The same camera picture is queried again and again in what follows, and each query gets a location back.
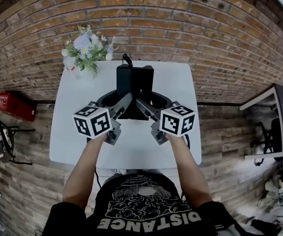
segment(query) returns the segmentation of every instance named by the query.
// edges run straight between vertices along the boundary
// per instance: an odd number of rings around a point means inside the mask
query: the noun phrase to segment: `black t-shirt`
[[[193,209],[180,199],[167,177],[142,173],[105,183],[97,194],[94,213],[88,218],[78,205],[66,202],[54,205],[43,236],[116,232],[216,236],[219,231],[226,236],[245,235],[221,203],[208,202]]]

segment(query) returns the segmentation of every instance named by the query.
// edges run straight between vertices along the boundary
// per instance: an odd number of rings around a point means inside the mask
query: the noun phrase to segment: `shirt sleeve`
[[[247,235],[222,203],[214,201],[204,203],[198,207],[197,212],[202,220],[213,226],[217,232],[228,230],[233,235]]]
[[[85,223],[85,212],[78,205],[58,203],[51,209],[42,236],[82,235]]]

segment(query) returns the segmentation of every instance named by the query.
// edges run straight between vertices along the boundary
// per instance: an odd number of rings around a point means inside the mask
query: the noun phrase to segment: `black chair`
[[[26,164],[32,165],[32,163],[24,163],[15,161],[15,156],[13,155],[14,149],[14,135],[16,132],[31,132],[35,131],[35,129],[19,129],[18,126],[7,126],[0,120],[0,152],[3,153],[3,157],[0,157],[1,162],[12,162],[15,164]]]
[[[273,119],[271,122],[271,130],[266,130],[263,123],[259,122],[256,126],[261,127],[264,141],[253,140],[251,141],[251,148],[255,145],[265,144],[264,154],[267,153],[267,150],[270,150],[270,153],[282,152],[282,139],[281,139],[281,127],[279,118]],[[281,161],[283,157],[275,157],[276,161]],[[260,166],[264,162],[264,158],[260,162],[256,162],[256,166]]]

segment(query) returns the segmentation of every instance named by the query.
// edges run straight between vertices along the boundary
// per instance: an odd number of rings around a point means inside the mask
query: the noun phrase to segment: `flower bouquet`
[[[66,42],[66,49],[62,50],[63,64],[65,68],[73,71],[78,67],[80,71],[89,69],[97,73],[96,61],[112,60],[115,44],[115,36],[110,44],[107,44],[106,37],[92,33],[91,26],[78,26],[79,36],[73,41]]]

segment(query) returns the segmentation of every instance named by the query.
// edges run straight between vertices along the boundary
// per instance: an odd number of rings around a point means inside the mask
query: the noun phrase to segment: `wooden floor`
[[[32,236],[42,229],[52,205],[62,200],[62,191],[72,166],[49,160],[50,130],[54,105],[39,105],[33,123],[18,121],[0,112],[8,125],[33,127],[32,133],[15,135],[18,161],[32,166],[0,162],[0,220],[10,236]],[[242,219],[243,207],[256,207],[265,180],[276,163],[266,159],[261,167],[243,159],[252,153],[250,141],[257,135],[254,123],[264,120],[267,128],[275,118],[269,108],[250,108],[240,112],[237,107],[200,106],[198,108],[202,141],[200,165],[208,180],[213,198],[220,199],[229,212]],[[94,198],[86,213],[94,208]]]

